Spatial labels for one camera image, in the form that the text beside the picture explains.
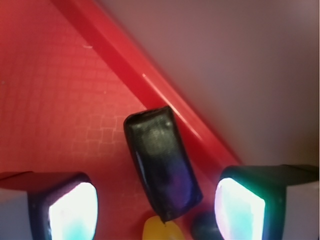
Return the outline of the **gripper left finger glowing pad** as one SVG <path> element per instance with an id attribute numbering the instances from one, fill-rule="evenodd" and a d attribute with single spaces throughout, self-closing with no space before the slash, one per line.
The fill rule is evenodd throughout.
<path id="1" fill-rule="evenodd" d="M 2 172 L 2 240 L 92 240 L 98 193 L 83 172 Z"/>

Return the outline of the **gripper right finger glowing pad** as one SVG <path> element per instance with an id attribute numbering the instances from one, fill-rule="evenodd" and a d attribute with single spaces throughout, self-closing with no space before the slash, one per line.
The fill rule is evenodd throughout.
<path id="1" fill-rule="evenodd" d="M 214 198 L 225 240 L 318 240 L 320 176 L 313 165 L 229 166 Z"/>

